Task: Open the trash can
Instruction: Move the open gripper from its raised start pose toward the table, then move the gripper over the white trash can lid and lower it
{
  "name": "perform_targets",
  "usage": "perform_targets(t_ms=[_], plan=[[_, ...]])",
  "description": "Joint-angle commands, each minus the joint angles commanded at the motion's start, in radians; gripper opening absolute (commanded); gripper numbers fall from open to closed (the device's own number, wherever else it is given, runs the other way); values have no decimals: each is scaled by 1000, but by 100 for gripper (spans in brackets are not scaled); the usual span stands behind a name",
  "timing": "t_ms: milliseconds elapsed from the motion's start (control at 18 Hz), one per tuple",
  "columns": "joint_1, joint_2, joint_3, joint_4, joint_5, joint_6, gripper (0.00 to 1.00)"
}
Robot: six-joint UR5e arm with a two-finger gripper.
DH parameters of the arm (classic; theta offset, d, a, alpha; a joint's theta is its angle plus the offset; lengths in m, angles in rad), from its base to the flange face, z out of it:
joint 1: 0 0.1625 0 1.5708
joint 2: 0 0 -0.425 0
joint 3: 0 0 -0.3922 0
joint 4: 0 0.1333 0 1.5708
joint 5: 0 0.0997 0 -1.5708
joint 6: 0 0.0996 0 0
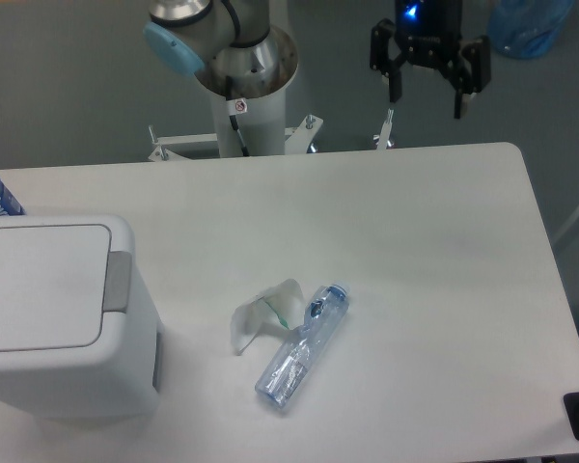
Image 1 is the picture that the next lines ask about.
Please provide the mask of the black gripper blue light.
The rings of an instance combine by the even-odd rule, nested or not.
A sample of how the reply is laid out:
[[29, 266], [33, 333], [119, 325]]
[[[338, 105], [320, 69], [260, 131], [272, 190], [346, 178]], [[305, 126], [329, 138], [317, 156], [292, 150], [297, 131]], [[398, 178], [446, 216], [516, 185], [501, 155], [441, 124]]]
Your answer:
[[[402, 97], [400, 68], [438, 68], [455, 90], [454, 118], [467, 110], [466, 96], [480, 93], [491, 81], [491, 42], [487, 35], [461, 40], [461, 1], [400, 0], [395, 2], [396, 25], [379, 20], [371, 29], [370, 68], [388, 81], [391, 103]], [[390, 41], [395, 39], [401, 54], [392, 59]]]

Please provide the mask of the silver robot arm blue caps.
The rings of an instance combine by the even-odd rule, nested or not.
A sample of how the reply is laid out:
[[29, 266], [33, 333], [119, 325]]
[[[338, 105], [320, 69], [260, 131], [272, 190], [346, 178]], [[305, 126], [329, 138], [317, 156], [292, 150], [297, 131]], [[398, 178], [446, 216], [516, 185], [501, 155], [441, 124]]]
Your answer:
[[[144, 37], [168, 68], [202, 72], [225, 50], [252, 49], [272, 36], [266, 1], [152, 1]], [[459, 1], [398, 1], [395, 17], [371, 30], [369, 66], [388, 81], [389, 100], [402, 96], [401, 68], [437, 70], [455, 90], [455, 118], [463, 99], [491, 81], [490, 40], [461, 35]]]

